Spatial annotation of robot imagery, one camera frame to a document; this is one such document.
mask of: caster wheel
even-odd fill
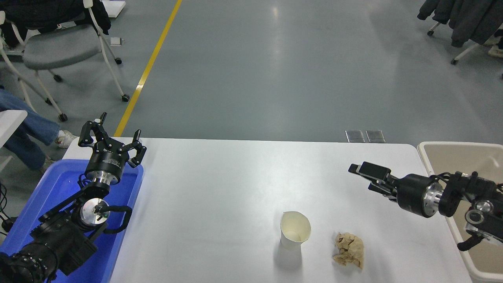
[[[66,116],[66,114],[60,114],[60,115],[58,116],[58,118],[59,118],[59,120],[60,120],[61,122],[65,122],[65,121],[67,121],[67,120],[68,120],[68,117]]]

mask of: dark clothing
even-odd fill
[[[454,1],[455,0],[426,0],[419,9],[417,18],[426,20],[427,17],[435,12],[432,19],[441,24],[446,24],[449,21]]]
[[[93,0],[91,9],[98,26],[104,34],[108,34],[112,24],[103,3]],[[77,25],[93,24],[82,0],[2,0],[0,11],[5,11],[6,19],[16,25],[23,40],[28,29],[46,33],[55,30],[57,24],[71,21]],[[0,28],[4,32],[7,45],[15,47],[19,44],[10,23],[4,23]]]
[[[460,5],[456,5],[452,10],[449,26],[453,29],[452,46],[461,47],[469,39],[478,44],[483,44],[493,35],[503,22],[503,11],[492,9],[493,3],[501,0],[456,0]],[[499,22],[488,22],[482,19],[501,18]]]
[[[469,39],[483,44],[503,23],[502,0],[426,0],[420,8],[420,20],[433,12],[433,20],[449,21],[452,46],[462,47]]]

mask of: blue tray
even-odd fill
[[[11,232],[0,246],[1,252],[12,255],[33,240],[30,232],[40,224],[38,218],[80,190],[76,181],[78,176],[86,170],[88,162],[88,160],[64,159],[49,167],[16,220]],[[142,178],[143,167],[141,165],[136,168],[126,165],[121,182],[111,186],[110,194],[105,197],[105,200],[109,205],[128,205],[133,208]],[[119,227],[123,216],[123,213],[111,213],[107,220],[108,228]],[[58,271],[57,279],[53,282],[107,283],[112,276],[126,231],[127,229],[118,234],[99,235],[95,241],[98,251],[69,276]]]

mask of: brown crumpled paper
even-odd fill
[[[336,246],[339,248],[338,255],[333,259],[342,265],[353,263],[363,269],[363,241],[350,233],[338,233],[336,237]]]

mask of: beige plastic bin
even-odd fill
[[[494,144],[426,141],[417,147],[430,175],[460,171],[503,183],[503,146]],[[470,236],[465,232],[465,212],[469,203],[462,201],[452,218],[447,218],[454,240],[462,242]],[[474,279],[503,281],[503,247],[485,241],[468,252],[460,252],[468,271]]]

